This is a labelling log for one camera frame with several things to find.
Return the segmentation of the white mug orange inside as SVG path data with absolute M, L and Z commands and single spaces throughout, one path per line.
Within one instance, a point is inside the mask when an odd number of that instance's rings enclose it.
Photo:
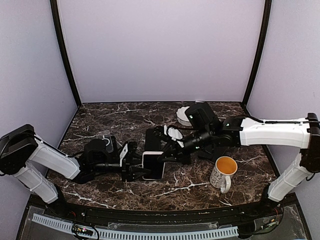
M 232 177 L 238 170 L 237 162 L 229 156 L 219 157 L 211 172 L 209 181 L 211 185 L 226 194 L 232 185 Z

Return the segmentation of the white phone dark screen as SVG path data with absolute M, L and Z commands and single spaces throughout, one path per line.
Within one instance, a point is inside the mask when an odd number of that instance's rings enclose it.
M 145 151 L 142 154 L 142 167 L 150 170 L 150 173 L 142 177 L 145 181 L 160 180 L 164 176 L 165 163 L 158 161 L 162 151 Z

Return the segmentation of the black frame post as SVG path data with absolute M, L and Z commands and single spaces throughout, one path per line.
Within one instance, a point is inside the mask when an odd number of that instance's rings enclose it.
M 270 21 L 272 2 L 273 2 L 272 0 L 264 1 L 264 8 L 263 8 L 257 47 L 256 47 L 250 75 L 248 78 L 248 83 L 247 83 L 245 93 L 241 102 L 244 108 L 246 108 L 249 103 L 249 100 L 253 91 L 253 87 L 255 84 L 255 80 L 258 74 L 260 62 L 262 59 L 263 50 L 264 50 L 265 41 L 266 41 L 267 32 L 268 32 L 269 21 Z
M 61 24 L 59 9 L 58 9 L 58 1 L 57 0 L 50 0 L 49 2 L 50 2 L 53 25 L 54 25 L 54 29 L 55 29 L 55 35 L 56 35 L 63 67 L 64 67 L 64 70 L 65 70 L 65 73 L 67 76 L 68 84 L 71 89 L 71 93 L 72 93 L 74 102 L 75 102 L 77 108 L 79 108 L 82 105 L 82 101 L 81 101 L 80 94 L 79 94 L 79 91 L 76 86 L 76 81 L 73 76 L 71 64 L 69 61 L 69 56 L 67 53 L 67 48 L 66 48 L 65 39 L 63 36 L 63 29 L 62 29 L 62 24 Z

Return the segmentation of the white scalloped bowl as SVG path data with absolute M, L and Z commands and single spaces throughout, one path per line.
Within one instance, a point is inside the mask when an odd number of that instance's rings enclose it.
M 176 117 L 177 117 L 177 121 L 183 125 L 183 126 L 187 126 L 190 127 L 192 124 L 190 123 L 187 115 L 186 115 L 186 110 L 189 109 L 190 106 L 182 106 L 180 107 L 177 111 L 176 111 Z

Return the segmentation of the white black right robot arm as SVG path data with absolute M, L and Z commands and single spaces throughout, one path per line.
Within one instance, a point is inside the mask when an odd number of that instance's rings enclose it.
M 266 217 L 295 187 L 320 171 L 320 122 L 315 113 L 306 118 L 266 120 L 252 116 L 233 116 L 220 121 L 206 102 L 183 111 L 194 132 L 182 136 L 172 125 L 157 126 L 153 134 L 166 142 L 160 162 L 189 164 L 190 154 L 213 147 L 275 145 L 299 148 L 289 167 L 265 187 L 255 213 Z

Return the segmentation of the black left frame post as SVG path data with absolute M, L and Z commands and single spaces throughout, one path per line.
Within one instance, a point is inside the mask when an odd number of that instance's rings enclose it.
M 71 89 L 71 93 L 72 93 L 74 102 L 75 102 L 77 108 L 79 108 L 82 105 L 82 101 L 81 101 L 80 94 L 79 94 L 79 91 L 76 86 L 76 81 L 73 76 L 71 64 L 69 61 L 69 56 L 67 53 L 67 48 L 66 48 L 65 39 L 63 36 L 63 29 L 62 29 L 62 24 L 61 24 L 59 9 L 58 9 L 58 1 L 57 0 L 50 0 L 49 2 L 50 2 L 53 25 L 54 25 L 54 29 L 55 29 L 55 35 L 56 35 L 63 67 L 64 67 L 64 70 L 65 70 L 65 73 L 67 76 L 68 84 Z

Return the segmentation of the black right frame post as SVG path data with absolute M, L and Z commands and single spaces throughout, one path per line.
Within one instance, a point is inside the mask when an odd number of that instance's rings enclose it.
M 263 8 L 257 47 L 256 47 L 250 75 L 248 78 L 248 83 L 247 83 L 245 93 L 241 102 L 244 108 L 246 108 L 249 103 L 249 100 L 253 91 L 253 87 L 255 84 L 255 80 L 258 74 L 260 62 L 262 59 L 263 50 L 264 50 L 265 41 L 266 41 L 267 32 L 268 32 L 269 21 L 270 21 L 272 2 L 273 2 L 272 0 L 264 1 L 264 8 Z

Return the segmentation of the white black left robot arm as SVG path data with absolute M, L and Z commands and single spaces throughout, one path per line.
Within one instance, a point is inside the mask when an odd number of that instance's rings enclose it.
M 103 131 L 84 145 L 83 150 L 66 154 L 35 133 L 34 127 L 25 124 L 0 138 L 0 174 L 18 179 L 45 203 L 60 218 L 71 213 L 63 194 L 49 182 L 33 165 L 37 163 L 55 171 L 77 184 L 86 184 L 97 176 L 120 173 L 123 182 L 148 175 L 151 171 L 135 166 L 137 143 L 126 142 L 117 148 L 116 139 L 110 132 Z

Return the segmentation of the black front rail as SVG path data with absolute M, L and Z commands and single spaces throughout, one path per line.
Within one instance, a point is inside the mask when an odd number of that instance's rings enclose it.
M 248 216 L 248 212 L 258 203 L 247 203 L 236 206 L 182 211 L 137 211 L 107 209 L 68 203 L 68 207 L 76 213 L 77 221 L 95 225 L 108 223 L 147 224 L 147 225 L 179 225 L 218 222 L 219 224 L 246 224 L 257 217 Z

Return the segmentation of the clear magsafe phone case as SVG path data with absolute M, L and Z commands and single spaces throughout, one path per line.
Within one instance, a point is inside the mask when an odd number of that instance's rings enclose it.
M 104 141 L 105 149 L 108 153 L 112 153 L 114 150 L 111 133 L 109 130 L 100 131 L 96 134 L 97 139 L 101 139 Z

